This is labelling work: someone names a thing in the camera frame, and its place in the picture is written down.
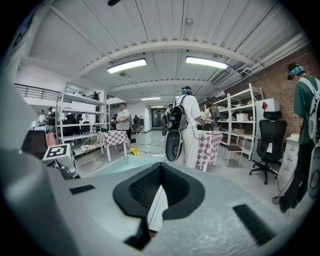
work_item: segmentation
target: white cabinet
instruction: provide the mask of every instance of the white cabinet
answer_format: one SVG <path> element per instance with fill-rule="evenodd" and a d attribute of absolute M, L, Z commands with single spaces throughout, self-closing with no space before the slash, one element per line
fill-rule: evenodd
<path fill-rule="evenodd" d="M 286 147 L 279 170 L 279 176 L 289 181 L 295 172 L 298 162 L 299 141 L 298 139 L 286 138 Z"/>

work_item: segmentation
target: green t-shirt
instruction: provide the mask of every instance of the green t-shirt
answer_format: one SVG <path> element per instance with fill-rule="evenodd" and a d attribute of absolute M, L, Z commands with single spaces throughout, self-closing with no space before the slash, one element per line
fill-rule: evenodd
<path fill-rule="evenodd" d="M 317 81 L 314 77 L 309 75 L 304 75 L 303 77 L 310 81 L 316 91 L 318 90 Z M 303 118 L 299 137 L 300 145 L 306 144 L 311 141 L 311 138 L 309 136 L 308 120 L 313 97 L 314 94 L 304 82 L 298 81 L 296 83 L 294 91 L 293 111 L 298 117 Z"/>

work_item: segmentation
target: white cube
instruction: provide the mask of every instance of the white cube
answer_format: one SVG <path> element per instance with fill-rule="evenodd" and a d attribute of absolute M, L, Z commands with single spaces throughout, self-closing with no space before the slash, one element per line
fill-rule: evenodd
<path fill-rule="evenodd" d="M 69 143 L 48 147 L 42 161 L 49 164 L 54 160 L 67 167 L 71 174 L 77 171 L 76 160 Z"/>

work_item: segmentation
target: man in white outfit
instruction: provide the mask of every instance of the man in white outfit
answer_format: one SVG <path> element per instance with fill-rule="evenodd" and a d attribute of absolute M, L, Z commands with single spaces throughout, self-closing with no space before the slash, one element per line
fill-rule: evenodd
<path fill-rule="evenodd" d="M 183 140 L 181 154 L 174 163 L 177 165 L 183 165 L 185 160 L 185 166 L 195 168 L 198 159 L 199 146 L 197 122 L 203 125 L 204 121 L 201 119 L 199 104 L 196 98 L 192 96 L 192 90 L 189 86 L 182 88 L 180 91 L 180 97 L 176 100 L 176 104 L 178 105 L 184 96 L 185 98 L 181 105 L 184 107 L 188 126 L 181 131 Z"/>

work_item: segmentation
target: pink checkered table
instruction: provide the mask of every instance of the pink checkered table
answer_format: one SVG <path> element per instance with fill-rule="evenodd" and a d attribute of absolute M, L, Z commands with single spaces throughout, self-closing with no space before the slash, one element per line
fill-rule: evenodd
<path fill-rule="evenodd" d="M 218 149 L 223 135 L 220 131 L 212 131 L 214 134 L 207 134 L 200 130 L 198 132 L 199 147 L 196 165 L 206 172 L 208 163 L 212 163 L 213 166 L 216 165 Z"/>
<path fill-rule="evenodd" d="M 108 156 L 109 163 L 111 162 L 110 150 L 109 150 L 110 146 L 114 146 L 114 150 L 117 150 L 117 144 L 123 144 L 124 156 L 127 155 L 126 143 L 129 141 L 129 139 L 125 131 L 123 130 L 110 130 L 109 132 L 98 131 L 98 137 L 100 142 L 102 142 L 103 146 L 106 148 L 106 153 Z M 102 144 L 100 147 L 101 147 L 101 153 L 103 154 L 104 151 L 102 148 Z"/>

